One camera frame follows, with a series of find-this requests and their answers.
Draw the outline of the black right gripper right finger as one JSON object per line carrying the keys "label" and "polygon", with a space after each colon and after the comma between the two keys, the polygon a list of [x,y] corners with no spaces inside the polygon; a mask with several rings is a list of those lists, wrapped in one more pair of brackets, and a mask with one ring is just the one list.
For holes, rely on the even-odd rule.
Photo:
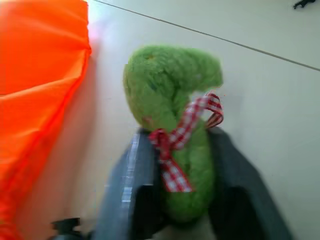
{"label": "black right gripper right finger", "polygon": [[219,127],[208,131],[215,171],[208,216],[217,240],[293,240],[260,173]]}

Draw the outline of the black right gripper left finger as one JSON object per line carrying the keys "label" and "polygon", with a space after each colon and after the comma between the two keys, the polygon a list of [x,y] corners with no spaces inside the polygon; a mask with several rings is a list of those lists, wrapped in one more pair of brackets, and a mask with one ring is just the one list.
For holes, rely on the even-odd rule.
{"label": "black right gripper left finger", "polygon": [[165,225],[158,152],[139,129],[106,183],[95,240],[148,240]]}

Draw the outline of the green plush toy with ribbon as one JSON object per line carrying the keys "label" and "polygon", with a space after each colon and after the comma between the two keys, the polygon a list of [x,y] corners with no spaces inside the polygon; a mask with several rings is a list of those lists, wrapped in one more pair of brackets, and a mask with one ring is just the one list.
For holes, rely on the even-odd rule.
{"label": "green plush toy with ribbon", "polygon": [[208,130],[224,120],[213,91],[222,85],[219,59],[196,48],[148,45],[124,66],[126,100],[158,151],[163,208],[174,222],[200,218],[214,198]]}

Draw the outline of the orange fabric pouch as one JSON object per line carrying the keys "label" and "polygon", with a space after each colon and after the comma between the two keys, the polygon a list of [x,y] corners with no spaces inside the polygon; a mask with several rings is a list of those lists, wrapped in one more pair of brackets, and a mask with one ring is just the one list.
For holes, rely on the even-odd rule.
{"label": "orange fabric pouch", "polygon": [[86,0],[0,0],[0,240],[46,163],[92,49]]}

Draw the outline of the black round knob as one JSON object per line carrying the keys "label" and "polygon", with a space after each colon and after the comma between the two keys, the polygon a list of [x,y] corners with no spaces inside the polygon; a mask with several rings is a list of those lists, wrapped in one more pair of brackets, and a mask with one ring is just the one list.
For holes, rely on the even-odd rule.
{"label": "black round knob", "polygon": [[85,236],[76,227],[80,225],[80,218],[65,218],[51,223],[56,234],[47,240],[86,240]]}

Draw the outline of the small black object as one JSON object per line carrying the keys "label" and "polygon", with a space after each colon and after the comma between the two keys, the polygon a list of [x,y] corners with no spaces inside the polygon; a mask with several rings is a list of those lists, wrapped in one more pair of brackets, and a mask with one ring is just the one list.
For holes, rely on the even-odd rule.
{"label": "small black object", "polygon": [[300,0],[293,5],[293,9],[304,8],[308,4],[315,3],[317,0]]}

